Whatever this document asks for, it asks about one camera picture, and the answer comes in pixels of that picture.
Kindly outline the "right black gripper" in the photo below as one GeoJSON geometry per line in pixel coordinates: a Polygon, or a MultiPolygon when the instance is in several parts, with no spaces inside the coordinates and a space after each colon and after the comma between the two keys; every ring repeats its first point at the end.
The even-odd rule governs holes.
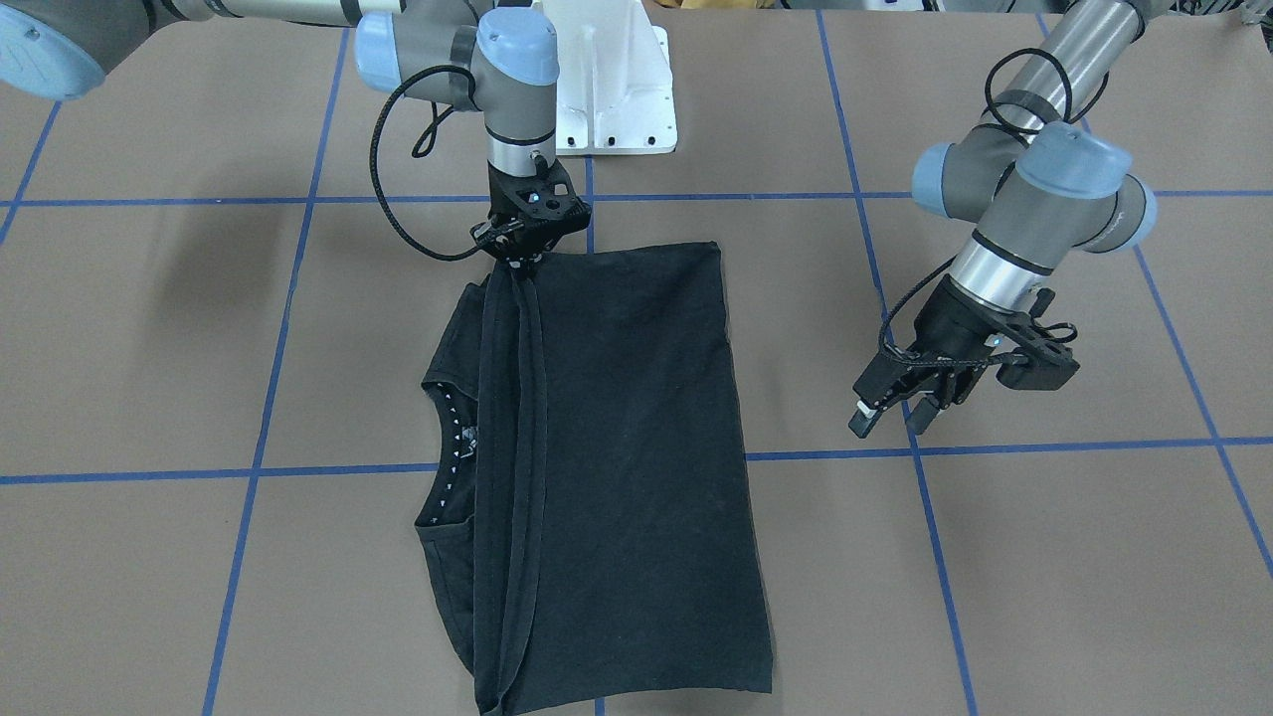
{"type": "Polygon", "coordinates": [[[559,161],[533,161],[530,176],[488,168],[490,210],[474,226],[477,250],[500,259],[513,276],[535,276],[544,255],[566,234],[587,231],[592,206],[575,191],[559,161]]]}

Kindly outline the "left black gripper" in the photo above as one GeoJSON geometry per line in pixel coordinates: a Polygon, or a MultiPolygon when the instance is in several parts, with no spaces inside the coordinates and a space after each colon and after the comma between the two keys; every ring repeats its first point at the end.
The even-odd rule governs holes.
{"type": "Polygon", "coordinates": [[[867,440],[886,409],[915,395],[922,396],[905,426],[913,434],[925,434],[948,406],[967,400],[993,366],[1006,387],[1035,390],[1035,310],[988,302],[953,276],[941,276],[917,313],[915,340],[909,347],[889,340],[896,313],[928,282],[931,276],[918,282],[886,313],[876,335],[876,354],[855,378],[858,403],[847,427],[859,440],[867,440]]]}

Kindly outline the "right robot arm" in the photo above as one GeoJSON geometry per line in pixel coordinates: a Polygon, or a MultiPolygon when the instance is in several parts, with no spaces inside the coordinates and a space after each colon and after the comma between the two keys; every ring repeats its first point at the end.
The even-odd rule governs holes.
{"type": "Polygon", "coordinates": [[[558,31],[531,1],[5,1],[3,82],[46,99],[78,99],[160,31],[206,20],[350,33],[358,76],[384,94],[368,149],[372,191],[418,254],[437,262],[488,254],[527,270],[589,226],[591,205],[558,157],[558,31]],[[489,210],[457,254],[415,240],[384,191],[379,145],[404,99],[429,106],[415,158],[432,154],[446,118],[482,118],[489,210]]]}

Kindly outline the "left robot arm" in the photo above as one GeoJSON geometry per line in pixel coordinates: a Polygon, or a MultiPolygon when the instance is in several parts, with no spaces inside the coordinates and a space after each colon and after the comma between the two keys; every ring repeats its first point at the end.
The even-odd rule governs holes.
{"type": "Polygon", "coordinates": [[[1022,68],[1003,88],[983,87],[981,122],[961,141],[923,153],[911,176],[917,205],[973,231],[948,262],[924,276],[931,294],[914,339],[890,339],[854,382],[850,431],[868,436],[885,412],[911,404],[923,434],[973,394],[988,369],[1006,387],[1055,391],[1080,366],[1071,324],[1041,319],[1046,283],[1071,251],[1133,248],[1158,218],[1158,199],[1130,173],[1130,154],[1080,126],[1108,87],[1111,68],[1169,1],[1073,1],[1044,45],[1004,56],[1022,68]]]}

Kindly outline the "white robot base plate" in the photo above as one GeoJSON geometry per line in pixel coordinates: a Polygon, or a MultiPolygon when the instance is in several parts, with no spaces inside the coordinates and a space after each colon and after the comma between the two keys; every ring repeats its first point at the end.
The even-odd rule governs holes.
{"type": "Polygon", "coordinates": [[[659,155],[679,144],[668,34],[642,1],[535,1],[556,29],[556,150],[659,155]]]}

